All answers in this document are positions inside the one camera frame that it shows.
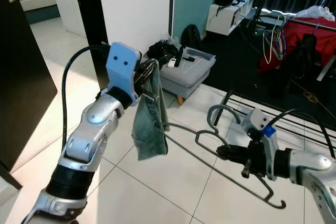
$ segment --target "red fabric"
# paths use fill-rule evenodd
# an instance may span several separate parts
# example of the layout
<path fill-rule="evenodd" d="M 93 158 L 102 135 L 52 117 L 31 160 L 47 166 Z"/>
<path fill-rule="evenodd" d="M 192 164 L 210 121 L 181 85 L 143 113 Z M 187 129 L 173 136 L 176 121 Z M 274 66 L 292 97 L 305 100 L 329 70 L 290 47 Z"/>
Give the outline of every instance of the red fabric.
<path fill-rule="evenodd" d="M 325 18 L 297 18 L 306 22 L 336 28 L 336 22 L 328 21 Z M 286 56 L 296 48 L 296 41 L 302 40 L 304 34 L 311 34 L 315 30 L 312 26 L 288 22 L 284 27 L 286 39 Z M 322 67 L 324 67 L 334 54 L 336 49 L 336 32 L 318 28 L 314 35 L 317 38 L 316 51 L 321 54 Z M 269 47 L 265 48 L 265 55 L 269 59 Z M 264 56 L 260 59 L 258 72 L 266 72 L 281 65 L 281 61 L 272 54 L 270 64 L 267 64 Z"/>

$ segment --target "black door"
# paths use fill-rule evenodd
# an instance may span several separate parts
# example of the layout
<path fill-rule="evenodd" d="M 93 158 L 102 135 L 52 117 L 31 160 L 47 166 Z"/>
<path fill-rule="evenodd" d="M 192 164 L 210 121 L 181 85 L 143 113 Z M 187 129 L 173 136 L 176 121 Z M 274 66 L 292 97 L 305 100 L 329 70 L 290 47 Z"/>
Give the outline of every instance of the black door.
<path fill-rule="evenodd" d="M 19 0 L 0 0 L 0 165 L 7 170 L 56 93 Z"/>

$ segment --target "gray ottoman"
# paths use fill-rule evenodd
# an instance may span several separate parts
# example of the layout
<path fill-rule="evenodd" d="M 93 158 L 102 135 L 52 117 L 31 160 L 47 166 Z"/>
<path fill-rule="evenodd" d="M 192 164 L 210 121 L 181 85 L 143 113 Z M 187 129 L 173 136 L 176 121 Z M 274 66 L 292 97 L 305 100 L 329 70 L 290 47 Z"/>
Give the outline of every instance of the gray ottoman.
<path fill-rule="evenodd" d="M 164 65 L 160 70 L 162 88 L 176 94 L 179 105 L 205 80 L 216 61 L 214 55 L 186 47 L 182 57 L 189 56 L 195 58 L 195 61 L 181 59 L 179 67 L 168 68 Z"/>

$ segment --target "black cable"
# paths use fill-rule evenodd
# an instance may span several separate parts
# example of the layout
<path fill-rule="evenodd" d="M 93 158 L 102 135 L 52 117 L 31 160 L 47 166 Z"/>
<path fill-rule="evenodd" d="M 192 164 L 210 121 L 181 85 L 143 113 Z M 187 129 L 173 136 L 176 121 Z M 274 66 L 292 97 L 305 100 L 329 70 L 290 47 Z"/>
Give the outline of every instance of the black cable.
<path fill-rule="evenodd" d="M 63 72 L 63 78 L 62 78 L 62 109 L 63 109 L 63 135 L 62 135 L 62 150 L 67 142 L 67 124 L 68 124 L 68 118 L 67 118 L 67 101 L 66 101 L 66 95 L 65 95 L 65 84 L 67 80 L 67 74 L 71 67 L 71 64 L 77 59 L 78 56 L 80 56 L 83 52 L 86 52 L 88 50 L 98 50 L 103 55 L 107 55 L 110 50 L 110 45 L 90 45 L 88 47 L 84 47 L 80 49 L 77 53 L 75 53 L 70 60 L 68 61 L 67 65 L 65 66 L 64 72 Z"/>
<path fill-rule="evenodd" d="M 305 111 L 302 111 L 302 110 L 298 110 L 298 109 L 291 109 L 291 110 L 288 110 L 288 111 L 285 111 L 285 112 L 282 112 L 281 114 L 277 115 L 275 118 L 273 118 L 267 125 L 273 125 L 276 121 L 278 121 L 280 118 L 284 117 L 285 115 L 288 115 L 288 114 L 292 114 L 293 112 L 297 112 L 297 113 L 301 113 L 301 114 L 304 114 L 304 115 L 308 115 L 309 117 L 311 117 L 314 121 L 317 122 L 317 124 L 320 126 L 321 128 L 321 131 L 327 141 L 327 144 L 328 144 L 328 148 L 329 148 L 329 151 L 330 151 L 330 155 L 335 158 L 335 152 L 334 152 L 334 149 L 332 147 L 332 144 L 331 144 L 331 141 L 330 141 L 330 138 L 329 138 L 329 135 L 327 134 L 327 131 L 326 131 L 326 128 L 323 126 L 323 124 L 320 122 L 320 120 L 318 120 L 317 118 L 315 118 L 314 116 L 312 116 L 311 114 L 305 112 Z"/>

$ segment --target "cloth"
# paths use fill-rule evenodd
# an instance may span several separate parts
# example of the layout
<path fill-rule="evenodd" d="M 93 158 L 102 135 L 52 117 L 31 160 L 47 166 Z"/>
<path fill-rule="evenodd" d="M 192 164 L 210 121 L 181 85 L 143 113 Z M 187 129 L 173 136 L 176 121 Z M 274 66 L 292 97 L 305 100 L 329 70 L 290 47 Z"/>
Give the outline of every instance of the cloth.
<path fill-rule="evenodd" d="M 325 18 L 297 18 L 306 22 L 334 27 L 336 28 L 336 22 L 328 21 Z M 315 30 L 312 26 L 306 26 L 303 24 L 289 22 L 284 27 L 284 34 L 286 40 L 286 56 L 292 53 L 296 47 L 296 42 L 302 40 L 304 34 L 311 34 Z M 325 29 L 317 28 L 314 35 L 317 38 L 316 51 L 321 55 L 322 67 L 324 67 L 334 55 L 336 50 L 336 32 L 328 31 Z M 266 58 L 269 58 L 269 48 L 265 48 Z M 261 58 L 259 63 L 258 72 L 269 71 L 282 64 L 282 61 L 272 53 L 272 60 L 270 64 L 267 64 L 264 57 Z"/>
<path fill-rule="evenodd" d="M 138 150 L 138 160 L 168 153 L 163 131 L 170 129 L 166 125 L 168 116 L 160 82 L 159 63 L 156 63 L 152 77 L 143 85 L 143 88 L 159 98 L 155 102 L 142 95 L 133 122 L 132 137 Z"/>

